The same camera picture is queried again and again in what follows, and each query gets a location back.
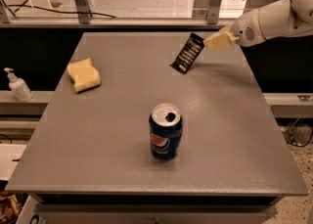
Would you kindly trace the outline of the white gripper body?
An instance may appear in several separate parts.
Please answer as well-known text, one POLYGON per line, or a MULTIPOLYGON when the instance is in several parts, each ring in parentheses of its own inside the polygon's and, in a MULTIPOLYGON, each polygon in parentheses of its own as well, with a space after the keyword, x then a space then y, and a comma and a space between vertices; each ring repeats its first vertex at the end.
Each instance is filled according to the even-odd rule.
POLYGON ((255 9, 238 17, 231 25, 230 32, 236 37, 235 42, 243 47, 258 45, 265 41, 260 9, 255 9))

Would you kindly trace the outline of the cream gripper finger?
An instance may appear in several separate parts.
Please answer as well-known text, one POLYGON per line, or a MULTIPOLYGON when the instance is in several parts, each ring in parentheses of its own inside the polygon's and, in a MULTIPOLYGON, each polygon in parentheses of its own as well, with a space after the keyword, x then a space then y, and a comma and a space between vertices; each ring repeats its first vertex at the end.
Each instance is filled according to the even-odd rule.
POLYGON ((240 37, 232 32, 216 32, 205 38, 203 41, 204 47, 208 50, 230 49, 240 37))
POLYGON ((224 27, 222 27, 219 31, 218 31, 218 34, 228 34, 228 35, 232 35, 233 34, 233 31, 232 31, 232 24, 229 23, 227 25, 225 25, 224 27))

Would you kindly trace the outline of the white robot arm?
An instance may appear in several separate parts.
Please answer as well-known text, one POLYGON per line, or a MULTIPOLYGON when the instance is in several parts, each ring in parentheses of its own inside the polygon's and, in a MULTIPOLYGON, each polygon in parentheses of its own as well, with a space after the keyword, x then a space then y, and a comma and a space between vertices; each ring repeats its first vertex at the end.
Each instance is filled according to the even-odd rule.
POLYGON ((279 0, 242 14, 205 38, 209 50, 250 47, 277 37, 313 34, 313 0, 279 0))

